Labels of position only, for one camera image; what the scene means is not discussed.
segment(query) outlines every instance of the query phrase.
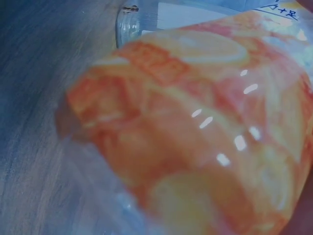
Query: wooden table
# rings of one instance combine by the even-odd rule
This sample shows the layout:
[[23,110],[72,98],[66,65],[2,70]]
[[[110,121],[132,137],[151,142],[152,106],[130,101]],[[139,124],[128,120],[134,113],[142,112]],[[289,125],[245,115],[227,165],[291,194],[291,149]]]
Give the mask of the wooden table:
[[114,48],[122,1],[7,0],[2,9],[0,235],[110,234],[61,169],[53,111],[65,87]]

